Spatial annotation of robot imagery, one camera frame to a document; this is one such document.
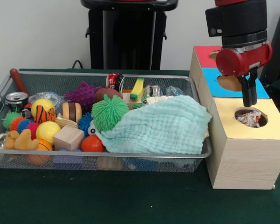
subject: wire mesh basket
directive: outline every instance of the wire mesh basket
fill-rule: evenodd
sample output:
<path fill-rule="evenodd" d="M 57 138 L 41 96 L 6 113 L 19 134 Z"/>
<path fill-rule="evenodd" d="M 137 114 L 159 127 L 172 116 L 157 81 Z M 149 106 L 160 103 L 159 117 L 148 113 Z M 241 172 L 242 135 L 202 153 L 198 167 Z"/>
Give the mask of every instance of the wire mesh basket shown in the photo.
<path fill-rule="evenodd" d="M 82 81 L 95 86 L 104 86 L 107 74 L 20 71 L 31 95 L 54 91 L 64 95 L 73 91 Z M 144 85 L 159 85 L 162 90 L 169 86 L 182 89 L 185 95 L 199 102 L 194 82 L 186 76 L 128 75 L 124 74 L 124 89 L 132 89 L 138 77 L 144 77 Z M 6 130 L 2 119 L 9 109 L 4 106 L 5 96 L 17 91 L 11 77 L 0 85 L 0 133 Z M 0 149 L 0 168 L 20 169 L 68 169 L 68 170 L 124 170 L 156 172 L 194 172 L 203 158 L 211 154 L 209 138 L 203 143 L 201 154 L 127 154 L 88 153 L 64 151 L 19 151 Z"/>

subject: red spiky ball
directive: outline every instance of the red spiky ball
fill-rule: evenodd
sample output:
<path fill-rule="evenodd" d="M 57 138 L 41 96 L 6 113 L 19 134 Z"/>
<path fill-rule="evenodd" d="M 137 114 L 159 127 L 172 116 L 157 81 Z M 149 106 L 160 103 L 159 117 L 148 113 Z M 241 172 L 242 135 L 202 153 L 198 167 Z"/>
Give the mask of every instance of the red spiky ball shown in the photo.
<path fill-rule="evenodd" d="M 91 112 L 92 105 L 96 103 L 95 93 L 102 87 L 95 87 L 86 82 L 81 82 L 73 92 L 64 95 L 65 99 L 71 103 L 79 103 L 83 113 Z"/>
<path fill-rule="evenodd" d="M 31 131 L 31 139 L 36 139 L 36 130 L 38 128 L 39 124 L 38 123 L 34 123 L 34 122 L 31 122 L 28 126 L 27 126 L 27 129 L 30 129 Z"/>

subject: orange ball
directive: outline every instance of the orange ball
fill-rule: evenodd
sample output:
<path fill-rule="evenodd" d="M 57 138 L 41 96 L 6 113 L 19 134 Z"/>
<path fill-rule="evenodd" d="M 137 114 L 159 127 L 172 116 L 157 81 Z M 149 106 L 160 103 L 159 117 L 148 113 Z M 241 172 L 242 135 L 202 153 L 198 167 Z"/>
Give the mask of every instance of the orange ball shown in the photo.
<path fill-rule="evenodd" d="M 36 150 L 53 151 L 53 147 L 48 141 L 39 139 L 39 146 Z M 50 158 L 50 155 L 26 155 L 26 160 L 32 165 L 44 165 Z"/>
<path fill-rule="evenodd" d="M 83 152 L 102 153 L 104 146 L 96 135 L 91 135 L 83 140 L 81 149 Z"/>

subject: light blue towel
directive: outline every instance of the light blue towel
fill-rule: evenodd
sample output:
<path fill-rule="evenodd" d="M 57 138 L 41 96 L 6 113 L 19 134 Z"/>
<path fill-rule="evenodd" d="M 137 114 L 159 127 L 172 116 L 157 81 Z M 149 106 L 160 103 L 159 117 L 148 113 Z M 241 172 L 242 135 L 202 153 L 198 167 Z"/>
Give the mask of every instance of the light blue towel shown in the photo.
<path fill-rule="evenodd" d="M 177 96 L 126 113 L 97 133 L 112 153 L 201 154 L 211 115 L 189 96 Z"/>

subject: white wall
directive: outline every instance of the white wall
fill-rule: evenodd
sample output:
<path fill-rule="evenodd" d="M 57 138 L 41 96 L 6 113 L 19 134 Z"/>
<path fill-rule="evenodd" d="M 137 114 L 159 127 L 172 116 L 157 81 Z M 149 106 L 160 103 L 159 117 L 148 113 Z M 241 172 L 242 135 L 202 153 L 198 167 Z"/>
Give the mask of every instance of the white wall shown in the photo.
<path fill-rule="evenodd" d="M 209 38 L 204 11 L 214 0 L 180 0 L 167 12 L 167 41 L 161 69 L 188 70 L 193 45 L 220 44 Z M 280 0 L 267 0 L 271 40 Z M 76 59 L 90 67 L 88 9 L 79 0 L 0 0 L 0 80 L 12 68 L 69 68 Z"/>

